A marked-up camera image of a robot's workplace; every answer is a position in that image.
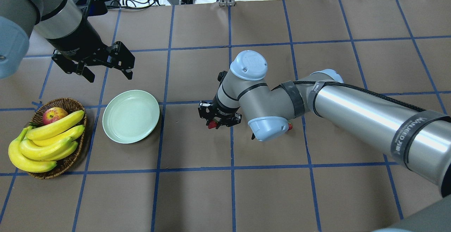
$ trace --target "wicker basket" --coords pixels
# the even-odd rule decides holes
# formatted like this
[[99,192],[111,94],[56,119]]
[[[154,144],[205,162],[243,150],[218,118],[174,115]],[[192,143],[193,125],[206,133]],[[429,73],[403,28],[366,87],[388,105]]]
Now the wicker basket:
[[44,115],[44,112],[52,107],[60,107],[63,108],[64,110],[66,110],[68,113],[73,113],[74,111],[79,111],[79,110],[83,110],[85,115],[82,118],[82,120],[77,123],[76,125],[84,125],[85,126],[85,131],[82,133],[82,135],[77,139],[77,141],[79,142],[79,145],[77,147],[77,149],[74,151],[74,153],[72,153],[71,155],[69,155],[66,158],[63,158],[59,161],[57,161],[57,165],[55,168],[53,168],[50,171],[47,172],[43,172],[43,173],[31,173],[28,172],[28,174],[34,178],[38,178],[38,179],[49,179],[49,178],[54,178],[56,176],[59,176],[61,174],[63,174],[64,172],[66,172],[69,168],[71,168],[75,161],[77,161],[77,159],[79,158],[79,156],[82,153],[83,150],[83,146],[84,146],[84,137],[85,137],[85,133],[86,133],[86,124],[87,124],[87,115],[86,115],[86,109],[84,108],[84,106],[77,100],[72,99],[72,98],[58,98],[55,100],[52,100],[46,104],[44,104],[41,108],[39,108],[39,110],[34,114],[33,118],[30,121],[30,125],[32,126],[43,126],[44,124],[42,123],[42,116]]

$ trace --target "yellow banana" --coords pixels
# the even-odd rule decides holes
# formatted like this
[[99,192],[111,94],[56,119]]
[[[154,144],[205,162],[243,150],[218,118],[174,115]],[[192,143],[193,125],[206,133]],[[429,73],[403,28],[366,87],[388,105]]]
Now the yellow banana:
[[30,139],[25,138],[21,141],[19,148],[23,155],[33,160],[48,160],[50,157],[54,157],[59,155],[64,150],[66,150],[72,139],[70,137],[66,137],[53,143],[52,145],[48,145],[45,147],[36,146]]
[[77,124],[84,116],[84,111],[73,112],[58,121],[31,129],[27,132],[27,138],[31,140],[42,140],[56,136]]
[[78,146],[79,144],[78,144],[78,142],[77,141],[72,141],[71,142],[71,144],[70,144],[70,146],[66,149],[66,150],[64,150],[62,153],[60,153],[59,155],[55,155],[54,157],[50,157],[50,158],[48,158],[48,160],[51,160],[51,161],[58,161],[58,160],[61,160],[61,159],[63,159],[63,158],[66,158],[66,157],[68,157],[69,155],[71,155],[72,153],[74,153],[74,151],[77,149],[77,146]]
[[33,173],[41,173],[50,171],[56,167],[56,162],[54,161],[33,161],[25,157],[19,150],[19,146],[21,141],[24,139],[25,134],[29,129],[32,129],[31,126],[24,128],[20,135],[11,141],[10,146],[8,148],[8,155],[10,157],[11,162],[17,168]]
[[82,135],[84,131],[84,126],[83,125],[79,125],[79,126],[74,126],[72,128],[70,128],[69,130],[65,131],[64,133],[60,133],[57,136],[53,136],[51,138],[48,139],[42,139],[42,140],[33,140],[34,144],[40,146],[40,147],[45,147],[48,145],[51,145],[61,139],[64,139],[65,137],[70,137],[72,139],[78,139],[78,137],[80,137]]

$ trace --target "apple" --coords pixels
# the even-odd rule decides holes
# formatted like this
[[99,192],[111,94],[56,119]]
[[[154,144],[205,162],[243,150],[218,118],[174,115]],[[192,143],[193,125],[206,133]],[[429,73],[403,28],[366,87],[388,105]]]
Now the apple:
[[44,123],[44,125],[48,125],[57,120],[60,120],[61,118],[64,118],[67,115],[68,113],[63,108],[53,107],[44,112],[44,115],[42,115],[42,122]]

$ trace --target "silver robot arm segment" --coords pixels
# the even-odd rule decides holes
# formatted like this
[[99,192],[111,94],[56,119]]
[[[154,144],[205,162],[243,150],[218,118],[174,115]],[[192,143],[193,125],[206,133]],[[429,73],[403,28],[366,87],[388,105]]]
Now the silver robot arm segment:
[[448,115],[343,84],[330,69],[271,91],[266,71],[266,60],[257,52],[238,54],[230,70],[218,77],[221,84],[213,101],[199,104],[209,128],[240,123],[241,107],[255,137],[267,141],[288,131],[288,120],[311,111],[436,184],[442,196],[451,194]]
[[116,68],[130,80],[134,56],[120,42],[105,45],[88,22],[91,6],[100,0],[0,0],[0,79],[13,75],[27,53],[33,28],[55,47],[52,59],[66,73],[93,82],[87,68]]

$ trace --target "plate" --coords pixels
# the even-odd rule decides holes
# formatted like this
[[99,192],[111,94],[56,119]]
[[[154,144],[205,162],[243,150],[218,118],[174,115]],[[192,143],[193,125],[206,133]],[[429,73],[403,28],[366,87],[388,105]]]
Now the plate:
[[129,90],[106,106],[103,131],[113,141],[129,144],[148,136],[159,118],[160,107],[155,97],[143,90]]

